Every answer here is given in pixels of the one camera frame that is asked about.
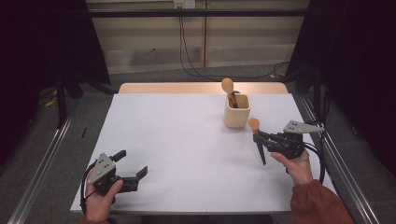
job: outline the white table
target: white table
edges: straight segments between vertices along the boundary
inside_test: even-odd
[[[207,84],[197,83],[195,87]],[[253,94],[238,84],[234,88],[249,95],[250,116],[261,122],[262,131],[282,132],[291,119],[303,121],[291,94]],[[148,84],[142,92],[157,92],[156,85]],[[112,212],[179,215],[290,210],[292,182],[285,168],[268,152],[267,164],[262,165],[248,126],[236,130],[224,125],[226,95],[219,91],[219,83],[209,86],[209,94],[187,91],[114,96],[90,163],[101,152],[110,156],[126,149],[127,156],[117,162],[117,175],[133,176],[146,165],[148,174],[137,192],[117,196]],[[304,140],[312,143],[309,134]],[[311,166],[318,178],[319,163],[313,153]],[[335,192],[327,175],[324,185]],[[79,192],[71,211],[80,212]]]

